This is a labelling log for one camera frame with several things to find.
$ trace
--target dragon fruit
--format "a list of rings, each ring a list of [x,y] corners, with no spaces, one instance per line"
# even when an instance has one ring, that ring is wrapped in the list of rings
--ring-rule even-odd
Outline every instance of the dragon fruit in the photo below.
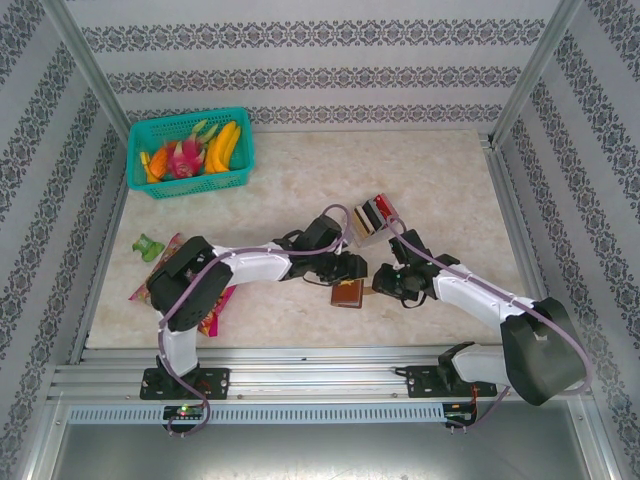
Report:
[[[178,142],[169,157],[169,172],[173,178],[189,178],[198,174],[204,162],[205,151],[198,148],[195,133],[184,142]]]

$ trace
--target cable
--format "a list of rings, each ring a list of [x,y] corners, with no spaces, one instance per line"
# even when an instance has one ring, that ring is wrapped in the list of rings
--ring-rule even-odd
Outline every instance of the cable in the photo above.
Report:
[[[471,415],[474,415],[478,413],[478,387],[476,387],[475,384],[471,385],[471,395],[471,404],[473,405],[473,412],[471,412]]]
[[[482,425],[487,418],[493,414],[493,412],[496,411],[496,409],[498,408],[498,405],[500,405],[500,402],[502,402],[502,400],[504,399],[504,397],[506,397],[509,393],[509,390],[511,390],[511,387],[505,387],[504,390],[502,390],[502,392],[500,392],[500,395],[498,395],[498,398],[496,398],[496,400],[491,404],[491,406],[487,409],[486,412],[484,412],[484,414],[475,422],[473,422],[471,425],[464,425],[460,422],[456,422],[455,420],[451,420],[451,419],[447,419],[447,423],[451,423],[453,425],[457,425],[458,427],[461,428],[461,432],[463,433],[467,433],[468,430],[473,430],[474,428],[478,428],[479,425]]]
[[[249,247],[249,248],[238,248],[236,250],[230,250],[228,252],[225,252],[222,255],[214,258],[211,262],[209,262],[202,269],[202,271],[200,271],[200,273],[198,273],[198,275],[196,275],[196,277],[193,279],[193,281],[190,283],[190,285],[182,293],[180,298],[173,304],[173,306],[169,309],[169,311],[166,313],[166,315],[160,320],[160,322],[158,323],[158,349],[160,351],[160,360],[161,360],[162,364],[164,365],[164,368],[167,370],[167,373],[169,373],[169,375],[171,375],[171,377],[174,380],[176,380],[176,382],[178,382],[178,384],[180,384],[187,391],[191,392],[193,395],[195,395],[196,397],[198,397],[199,399],[202,400],[202,406],[205,408],[205,411],[206,411],[206,414],[204,415],[203,421],[201,423],[199,423],[198,425],[196,425],[191,430],[189,430],[188,432],[180,433],[181,437],[186,437],[186,436],[189,436],[189,435],[193,435],[194,433],[196,433],[199,430],[203,429],[207,425],[207,423],[209,422],[209,419],[211,417],[211,404],[209,403],[209,400],[207,399],[205,394],[202,394],[201,392],[199,392],[198,390],[193,388],[191,385],[186,383],[184,380],[182,380],[182,378],[180,378],[180,376],[173,370],[173,368],[171,367],[170,363],[167,361],[167,353],[166,353],[165,346],[164,346],[164,335],[163,335],[163,332],[164,332],[164,329],[167,326],[167,323],[169,322],[169,320],[173,317],[173,315],[175,315],[175,313],[182,306],[184,301],[189,297],[191,292],[195,289],[195,287],[202,280],[202,278],[209,272],[209,270],[211,270],[217,263],[219,263],[220,261],[224,260],[225,258],[228,258],[228,257],[231,257],[231,256],[235,256],[235,255],[242,255],[242,254],[245,254],[245,253],[269,253],[269,254],[273,254],[273,255],[280,254],[280,255],[289,255],[289,256],[318,255],[320,253],[325,253],[325,252],[328,252],[328,251],[331,251],[331,250],[334,250],[334,249],[338,248],[340,245],[342,245],[342,242],[347,238],[347,236],[350,235],[350,232],[351,232],[351,215],[350,215],[349,210],[346,207],[344,207],[343,205],[339,205],[339,204],[329,205],[327,208],[324,209],[324,211],[322,213],[326,214],[329,210],[334,209],[334,208],[338,208],[338,209],[342,210],[345,213],[345,215],[346,215],[346,227],[345,227],[342,235],[340,236],[340,238],[338,238],[335,242],[333,242],[328,247],[321,248],[321,249],[318,249],[318,250],[309,250],[309,251],[288,251],[288,250],[271,249],[271,248],[263,248],[263,247]],[[416,255],[421,256],[422,258],[424,258],[425,260],[433,263],[434,265],[438,266],[439,268],[441,268],[441,269],[443,269],[443,270],[445,270],[445,271],[447,271],[447,272],[449,272],[449,273],[461,278],[462,280],[471,281],[471,282],[475,283],[476,285],[478,285],[480,288],[484,289],[485,291],[487,291],[491,295],[494,295],[495,297],[497,297],[497,298],[499,298],[501,300],[504,300],[506,302],[510,302],[512,305],[516,306],[517,308],[519,308],[519,309],[527,312],[528,314],[532,315],[536,320],[540,321],[541,323],[543,323],[544,325],[549,327],[551,330],[556,332],[558,335],[560,335],[560,337],[562,337],[576,351],[578,356],[580,356],[580,359],[582,360],[582,362],[584,364],[584,367],[585,367],[585,372],[586,372],[585,380],[584,380],[584,382],[583,382],[583,384],[581,386],[579,386],[579,387],[577,387],[577,388],[575,388],[573,390],[567,390],[567,391],[563,392],[564,394],[566,394],[566,395],[578,395],[578,394],[581,394],[581,393],[585,392],[590,387],[591,381],[593,379],[593,367],[591,366],[591,362],[589,361],[589,358],[587,357],[587,354],[585,353],[585,351],[582,349],[582,347],[580,347],[580,345],[573,338],[571,338],[571,336],[569,334],[567,334],[564,330],[562,330],[560,327],[558,327],[556,324],[551,322],[549,319],[547,319],[543,315],[539,314],[535,310],[533,310],[533,309],[529,308],[528,306],[522,304],[521,302],[517,301],[515,299],[516,298],[515,295],[512,295],[512,296],[505,295],[500,290],[497,290],[496,288],[492,287],[491,285],[486,284],[485,282],[477,279],[473,275],[464,275],[461,272],[458,272],[457,270],[455,270],[453,268],[450,268],[447,265],[444,265],[443,263],[439,262],[435,258],[427,255],[423,251],[418,250],[416,247],[411,245],[409,242],[407,242],[404,238],[402,238],[400,236],[398,231],[393,226],[394,223],[399,223],[402,226],[403,232],[406,232],[406,230],[407,230],[406,225],[404,224],[404,222],[400,218],[395,217],[395,216],[387,217],[387,226],[389,227],[389,230],[396,236],[396,238],[406,248],[411,250],[413,253],[415,253]],[[484,422],[486,417],[489,416],[495,410],[495,408],[499,405],[499,403],[502,401],[502,399],[507,395],[508,391],[509,391],[509,387],[505,388],[502,391],[502,393],[500,394],[498,399],[493,403],[493,405],[489,408],[489,410],[487,410],[487,412],[477,422],[474,423],[474,426]],[[173,418],[169,419],[169,422],[167,424],[167,430],[169,431],[170,435],[175,435],[177,433],[177,432],[175,432],[175,431],[173,431],[171,429],[171,425],[172,425],[173,421],[175,420],[175,418],[177,418],[177,417],[173,417]]]
[[[415,253],[416,255],[421,256],[422,258],[424,258],[425,260],[433,263],[434,265],[436,265],[437,267],[441,268],[442,270],[445,270],[445,271],[455,275],[456,277],[458,277],[458,278],[460,278],[460,279],[462,279],[464,281],[469,281],[469,282],[475,283],[480,288],[482,288],[486,292],[490,293],[494,297],[497,297],[500,300],[503,300],[505,302],[509,302],[511,305],[513,305],[513,306],[515,306],[515,307],[527,312],[529,315],[531,315],[533,318],[538,320],[540,323],[543,323],[544,325],[549,327],[551,330],[556,332],[558,335],[560,335],[560,337],[565,342],[567,342],[576,351],[576,353],[578,354],[578,356],[582,360],[582,363],[584,364],[584,369],[585,369],[585,378],[584,378],[584,382],[582,383],[582,385],[580,385],[579,387],[574,388],[573,390],[565,390],[562,393],[564,395],[580,395],[581,393],[584,393],[585,391],[587,391],[589,389],[589,387],[591,386],[591,382],[593,380],[593,367],[591,366],[591,362],[589,361],[589,357],[587,357],[587,354],[584,351],[584,349],[578,344],[578,342],[576,342],[573,338],[571,338],[571,335],[569,335],[567,332],[565,332],[562,328],[557,326],[555,323],[553,323],[551,320],[549,320],[544,315],[541,315],[540,313],[536,312],[532,308],[530,308],[530,307],[526,306],[525,304],[517,301],[516,300],[517,297],[514,294],[505,295],[500,290],[498,290],[498,289],[494,288],[493,286],[488,285],[485,282],[483,282],[482,280],[476,278],[475,276],[473,276],[473,274],[465,275],[462,272],[459,272],[458,270],[456,270],[454,268],[451,268],[451,267],[445,265],[442,262],[439,262],[435,258],[433,258],[430,255],[427,255],[426,253],[424,253],[422,250],[417,249],[416,247],[411,245],[408,241],[406,241],[404,238],[402,238],[401,234],[398,233],[398,231],[393,226],[394,221],[399,222],[403,226],[404,231],[406,231],[406,227],[404,227],[404,223],[400,222],[400,219],[395,217],[395,216],[393,216],[393,215],[387,217],[387,226],[389,227],[391,232],[393,232],[393,234],[396,236],[398,241],[400,241],[400,243],[402,243],[405,247],[407,247],[413,253]],[[496,404],[498,404],[500,402],[500,400],[502,400],[502,398],[504,398],[504,395],[506,395],[505,390],[503,390],[503,392],[500,395],[500,397],[498,397],[498,400],[496,400],[496,402],[494,403],[494,406]],[[492,406],[492,408],[489,409],[489,411],[485,415],[483,415],[480,420],[482,420],[484,417],[486,417],[488,413],[493,411],[493,408],[495,408],[494,406]]]
[[[169,435],[171,435],[171,436],[180,435],[180,437],[183,437],[183,438],[186,437],[186,436],[189,436],[189,435],[193,435],[194,433],[198,432],[199,430],[202,430],[207,425],[207,423],[209,423],[209,419],[211,418],[211,404],[209,403],[209,400],[207,399],[206,395],[201,393],[200,391],[196,390],[191,385],[189,385],[187,382],[182,380],[182,378],[180,378],[180,376],[171,367],[171,364],[169,363],[169,361],[167,359],[167,352],[166,352],[166,349],[165,349],[165,346],[164,346],[164,329],[167,326],[167,324],[169,323],[169,320],[171,319],[171,317],[173,317],[175,315],[175,313],[182,306],[182,304],[185,302],[185,300],[189,297],[191,292],[196,288],[198,283],[200,283],[200,281],[207,274],[207,272],[209,272],[209,270],[211,270],[216,264],[218,264],[220,261],[224,260],[225,258],[229,258],[229,257],[235,256],[235,255],[243,255],[245,253],[269,253],[269,254],[273,254],[273,255],[288,255],[288,256],[318,255],[320,253],[329,252],[331,250],[335,250],[336,248],[338,248],[340,245],[342,245],[342,242],[347,238],[347,235],[349,235],[350,232],[351,232],[351,215],[349,214],[349,210],[346,207],[344,207],[343,205],[339,205],[337,203],[329,205],[327,208],[325,208],[322,211],[322,214],[325,215],[329,210],[332,210],[334,208],[340,209],[345,213],[345,215],[347,217],[347,224],[346,224],[346,226],[345,226],[340,238],[338,238],[335,242],[333,242],[328,247],[320,248],[320,249],[317,249],[317,250],[308,250],[308,251],[290,251],[290,250],[280,250],[280,249],[264,248],[264,247],[249,247],[249,248],[238,248],[238,249],[235,249],[235,250],[230,250],[228,252],[225,252],[225,253],[221,254],[220,256],[214,258],[213,260],[211,260],[211,262],[209,262],[200,271],[200,273],[198,273],[198,275],[195,276],[193,281],[185,289],[185,291],[182,293],[182,295],[180,295],[180,298],[178,298],[176,303],[173,304],[173,306],[165,314],[165,316],[162,318],[162,320],[160,320],[160,322],[158,322],[158,350],[160,351],[160,361],[162,362],[162,365],[164,365],[164,368],[167,370],[167,373],[169,375],[171,375],[171,377],[176,382],[178,382],[187,391],[191,392],[193,395],[195,395],[196,397],[198,397],[199,399],[202,400],[202,404],[201,405],[205,409],[205,412],[206,412],[204,417],[203,417],[202,422],[199,423],[198,425],[196,425],[195,427],[193,427],[188,432],[175,432],[174,430],[172,430],[171,429],[171,425],[173,424],[173,421],[178,417],[170,418],[169,422],[167,423],[167,431],[169,432]]]
[[[302,276],[302,280],[304,280],[307,283],[310,283],[311,285],[317,285],[319,287],[333,287],[333,285],[331,285],[330,283],[320,283],[320,282],[314,282],[313,280],[309,280],[304,275]]]

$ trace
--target green toy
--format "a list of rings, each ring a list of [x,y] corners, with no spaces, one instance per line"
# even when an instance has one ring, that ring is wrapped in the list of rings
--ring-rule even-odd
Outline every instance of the green toy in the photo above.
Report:
[[[143,233],[140,235],[138,241],[133,244],[133,251],[135,252],[136,250],[142,253],[142,259],[145,262],[150,262],[162,253],[164,244],[154,242]]]

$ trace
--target patterned wallpaper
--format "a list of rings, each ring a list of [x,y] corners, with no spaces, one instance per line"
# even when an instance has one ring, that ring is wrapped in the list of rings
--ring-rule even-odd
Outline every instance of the patterned wallpaper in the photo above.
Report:
[[[543,279],[593,359],[623,478],[640,478],[640,14],[587,0],[502,145]]]
[[[68,2],[132,121],[241,105],[262,131],[486,133],[556,4]]]
[[[0,6],[0,479],[93,284],[125,150],[41,5]]]

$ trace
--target decorative border pattern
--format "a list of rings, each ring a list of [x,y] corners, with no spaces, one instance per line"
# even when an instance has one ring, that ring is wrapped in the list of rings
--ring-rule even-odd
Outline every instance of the decorative border pattern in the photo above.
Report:
[[[37,0],[15,0],[0,22],[0,86],[3,86],[22,50],[33,37],[44,18],[44,9]]]
[[[4,213],[11,208],[12,198],[16,196],[16,190],[22,184],[22,176],[27,173],[26,168],[33,160],[42,135],[75,68],[73,57],[61,42],[47,65],[44,76],[38,82],[38,87],[29,100],[29,106],[20,118],[8,147],[2,152],[0,223],[5,220]]]
[[[533,20],[323,20],[85,27],[91,50],[143,52],[263,47],[373,45],[534,45],[544,30]]]
[[[609,34],[633,79],[640,81],[640,15],[635,7],[627,0],[587,0],[587,6]]]
[[[266,68],[110,73],[117,94],[309,88],[513,87],[519,67]]]
[[[55,345],[69,292],[73,287],[73,280],[86,247],[100,196],[119,143],[120,140],[115,130],[113,127],[109,127],[80,204],[78,217],[69,236],[67,249],[62,255],[62,261],[55,277],[55,286],[47,301],[47,307],[42,313],[43,317],[40,320],[35,341],[29,352],[29,359],[25,365],[26,371],[20,379],[20,390],[16,392],[16,401],[11,405],[8,415],[9,420],[4,425],[5,433],[0,439],[0,478],[11,478],[11,470],[15,466],[18,452],[24,440],[23,435],[33,415],[33,405],[36,401],[38,390],[42,385],[42,376],[51,357],[51,350]],[[121,175],[121,182],[123,178],[124,169]],[[103,241],[106,238],[108,224],[111,222],[114,211],[115,204],[109,213]]]
[[[502,105],[329,105],[246,107],[254,125],[324,123],[494,122]],[[128,110],[132,123],[207,110]]]
[[[627,323],[627,332],[634,340],[633,346],[640,349],[640,288],[631,283],[634,278],[628,273],[629,264],[617,246],[615,235],[609,231],[607,216],[596,198],[596,191],[590,186],[587,170],[582,166],[567,127],[542,80],[535,86],[530,98],[590,235],[593,250],[600,259],[609,289],[615,294],[616,305]]]
[[[624,195],[631,208],[636,210],[640,223],[640,162],[638,149],[631,143],[627,129],[619,120],[604,88],[587,63],[573,35],[567,33],[560,41],[554,56],[571,84],[582,112],[591,124],[591,130],[600,142],[600,148],[607,155],[607,161],[623,186]]]
[[[602,326],[593,308],[589,288],[580,273],[580,265],[574,258],[573,247],[567,238],[558,207],[553,200],[537,153],[521,118],[515,122],[511,135],[518,148],[520,161],[524,165],[529,183],[534,189],[536,204],[554,249],[562,279],[569,291],[569,298],[586,342],[585,346],[594,362],[595,373],[602,382],[602,391],[607,397],[607,405],[613,421],[618,425],[618,436],[625,445],[625,453],[629,456],[632,471],[640,477],[640,445],[638,443],[640,425],[637,423],[637,415],[631,410],[633,405],[631,397],[624,391],[625,384],[620,380],[620,368],[614,361],[614,352],[602,333]]]
[[[88,90],[62,145],[51,178],[47,181],[35,218],[29,225],[29,233],[20,247],[18,259],[14,263],[16,268],[9,273],[7,286],[4,288],[5,295],[0,300],[0,360],[4,360],[5,350],[11,344],[12,332],[22,315],[23,303],[31,290],[99,109],[98,99]]]

